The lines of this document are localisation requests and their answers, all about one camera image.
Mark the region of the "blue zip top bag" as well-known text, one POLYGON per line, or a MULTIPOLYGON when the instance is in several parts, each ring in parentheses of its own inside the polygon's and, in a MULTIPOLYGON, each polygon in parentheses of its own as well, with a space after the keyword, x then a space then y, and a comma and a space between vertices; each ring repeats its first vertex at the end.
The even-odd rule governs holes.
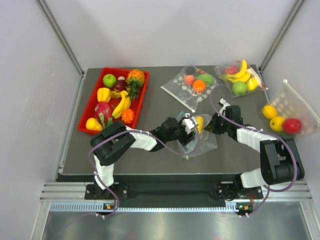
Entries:
MULTIPOLYGON (((186 113, 182 111, 178 115, 177 120, 180 121, 184 114, 186 113)), ((203 117, 204 128, 210 123, 212 119, 212 117, 209 114, 194 115, 193 117, 196 117, 196 116, 203 117)), ((178 142, 178 147, 182 154, 182 157, 188 160, 189 158, 196 157, 217 149, 218 144, 216 140, 216 135, 214 133, 211 133, 203 129, 202 133, 199 134, 197 129, 195 133, 195 139, 193 141, 191 141, 187 146, 182 146, 178 142)))

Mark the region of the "yellow lemon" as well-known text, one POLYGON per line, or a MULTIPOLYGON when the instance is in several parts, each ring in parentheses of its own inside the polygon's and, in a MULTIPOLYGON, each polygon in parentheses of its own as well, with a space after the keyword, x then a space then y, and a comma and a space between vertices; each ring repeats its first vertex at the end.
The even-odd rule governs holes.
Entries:
POLYGON ((202 131, 204 130, 204 118, 202 116, 196 116, 195 117, 196 121, 197 121, 197 129, 198 129, 198 133, 201 134, 202 131))

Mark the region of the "small orange pumpkin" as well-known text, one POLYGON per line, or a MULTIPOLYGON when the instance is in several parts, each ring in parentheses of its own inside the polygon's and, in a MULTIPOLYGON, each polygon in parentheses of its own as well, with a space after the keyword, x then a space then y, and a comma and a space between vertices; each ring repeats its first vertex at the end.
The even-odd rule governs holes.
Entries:
POLYGON ((128 108, 126 110, 123 111, 122 115, 121 115, 121 120, 126 124, 126 125, 130 125, 133 123, 135 118, 135 112, 128 108))

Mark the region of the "toy pineapple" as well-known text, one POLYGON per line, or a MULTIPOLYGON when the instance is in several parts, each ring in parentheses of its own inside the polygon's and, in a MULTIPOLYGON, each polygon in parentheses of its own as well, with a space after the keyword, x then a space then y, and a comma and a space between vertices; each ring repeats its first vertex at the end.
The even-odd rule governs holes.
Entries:
POLYGON ((130 100, 133 101, 139 96, 140 90, 145 83, 145 74, 139 69, 133 69, 128 73, 126 82, 128 96, 130 100))

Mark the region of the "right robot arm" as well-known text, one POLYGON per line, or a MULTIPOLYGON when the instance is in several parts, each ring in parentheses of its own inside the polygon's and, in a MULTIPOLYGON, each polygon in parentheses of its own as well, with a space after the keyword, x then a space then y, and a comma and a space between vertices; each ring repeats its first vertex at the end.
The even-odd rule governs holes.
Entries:
POLYGON ((216 135, 227 134, 234 141, 257 151, 260 157, 260 167, 237 175, 233 185, 237 197, 245 198, 252 188, 267 185, 289 183, 285 188, 287 190, 305 177, 305 169, 293 138, 282 138, 244 125, 238 105, 226 102, 219 106, 220 110, 215 111, 205 129, 216 135))

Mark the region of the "zip bag with bananas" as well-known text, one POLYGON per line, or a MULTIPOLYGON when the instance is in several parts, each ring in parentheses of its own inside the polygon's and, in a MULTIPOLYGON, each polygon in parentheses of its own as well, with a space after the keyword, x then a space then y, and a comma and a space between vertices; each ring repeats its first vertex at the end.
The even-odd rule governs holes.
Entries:
POLYGON ((268 90, 258 72, 245 59, 239 60, 235 64, 217 65, 214 70, 224 82, 231 98, 268 90))

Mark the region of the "dotted zip bag with fruit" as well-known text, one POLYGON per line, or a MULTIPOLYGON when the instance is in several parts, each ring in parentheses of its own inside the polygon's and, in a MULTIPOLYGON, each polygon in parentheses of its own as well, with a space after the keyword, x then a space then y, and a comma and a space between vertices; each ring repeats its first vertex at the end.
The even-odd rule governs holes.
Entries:
POLYGON ((191 112, 195 113, 198 104, 204 101, 218 84, 216 78, 202 69, 185 66, 173 79, 161 86, 191 112))

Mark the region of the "dotted bag with lemons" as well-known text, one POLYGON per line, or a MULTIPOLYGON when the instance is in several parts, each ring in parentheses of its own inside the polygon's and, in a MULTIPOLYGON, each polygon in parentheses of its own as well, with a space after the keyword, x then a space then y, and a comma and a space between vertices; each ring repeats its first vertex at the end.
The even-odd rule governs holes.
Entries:
POLYGON ((283 80, 283 87, 259 112, 267 131, 281 137, 304 137, 320 131, 320 117, 311 106, 283 80))

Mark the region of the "yellow banana bunch in bin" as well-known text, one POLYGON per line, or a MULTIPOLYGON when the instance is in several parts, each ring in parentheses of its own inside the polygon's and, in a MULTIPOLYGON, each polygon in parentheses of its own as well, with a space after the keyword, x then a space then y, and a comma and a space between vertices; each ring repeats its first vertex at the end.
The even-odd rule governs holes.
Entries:
POLYGON ((122 90, 121 92, 112 91, 111 98, 113 99, 121 98, 119 104, 115 107, 115 109, 112 112, 112 117, 114 119, 118 119, 121 117, 122 113, 125 110, 130 108, 131 97, 129 96, 129 93, 126 90, 122 90))

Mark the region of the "dark red mangosteen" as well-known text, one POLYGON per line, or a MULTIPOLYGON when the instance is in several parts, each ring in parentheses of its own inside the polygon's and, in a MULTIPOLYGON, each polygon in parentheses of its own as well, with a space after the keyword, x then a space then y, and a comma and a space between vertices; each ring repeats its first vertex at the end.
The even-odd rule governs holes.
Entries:
POLYGON ((114 90, 117 92, 121 92, 123 90, 127 89, 127 82, 126 78, 124 76, 118 77, 117 81, 115 82, 113 86, 114 90))

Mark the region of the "pink dragon fruit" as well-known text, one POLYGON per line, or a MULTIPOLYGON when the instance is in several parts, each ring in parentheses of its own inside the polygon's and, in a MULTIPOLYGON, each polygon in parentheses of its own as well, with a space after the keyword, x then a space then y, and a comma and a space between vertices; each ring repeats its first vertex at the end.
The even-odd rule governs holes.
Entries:
POLYGON ((103 129, 107 128, 113 123, 114 107, 108 102, 98 102, 94 108, 94 115, 98 122, 102 125, 103 129))

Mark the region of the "yellow bell pepper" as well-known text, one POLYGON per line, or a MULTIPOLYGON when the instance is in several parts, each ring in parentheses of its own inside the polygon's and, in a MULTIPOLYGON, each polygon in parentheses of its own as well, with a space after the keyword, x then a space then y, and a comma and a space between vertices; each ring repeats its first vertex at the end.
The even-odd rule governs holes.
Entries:
POLYGON ((111 99, 111 90, 107 87, 101 87, 97 90, 97 101, 108 103, 111 99))

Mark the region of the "yellow pear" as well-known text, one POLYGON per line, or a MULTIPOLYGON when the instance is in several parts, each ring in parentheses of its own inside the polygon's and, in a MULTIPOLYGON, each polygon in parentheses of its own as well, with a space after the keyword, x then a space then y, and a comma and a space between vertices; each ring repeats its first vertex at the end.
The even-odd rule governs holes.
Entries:
POLYGON ((96 131, 96 132, 100 132, 103 130, 103 126, 99 123, 99 121, 94 118, 94 117, 91 117, 89 118, 86 123, 85 123, 85 128, 87 130, 90 130, 90 131, 96 131))

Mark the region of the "green apple in bin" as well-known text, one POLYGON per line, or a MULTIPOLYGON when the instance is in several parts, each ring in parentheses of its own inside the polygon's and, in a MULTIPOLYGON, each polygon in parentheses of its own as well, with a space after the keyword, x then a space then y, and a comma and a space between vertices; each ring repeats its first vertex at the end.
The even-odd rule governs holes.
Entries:
POLYGON ((102 81, 106 88, 113 88, 117 78, 113 74, 106 74, 103 76, 102 81))

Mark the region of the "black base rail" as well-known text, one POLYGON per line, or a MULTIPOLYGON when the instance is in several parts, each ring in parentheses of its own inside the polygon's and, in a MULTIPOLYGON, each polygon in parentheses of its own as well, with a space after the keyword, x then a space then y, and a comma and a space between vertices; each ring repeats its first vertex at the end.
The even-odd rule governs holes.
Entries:
POLYGON ((244 188, 238 174, 116 174, 113 183, 98 183, 86 187, 86 200, 112 199, 121 201, 139 195, 179 196, 188 198, 204 195, 214 201, 261 200, 262 188, 244 188))

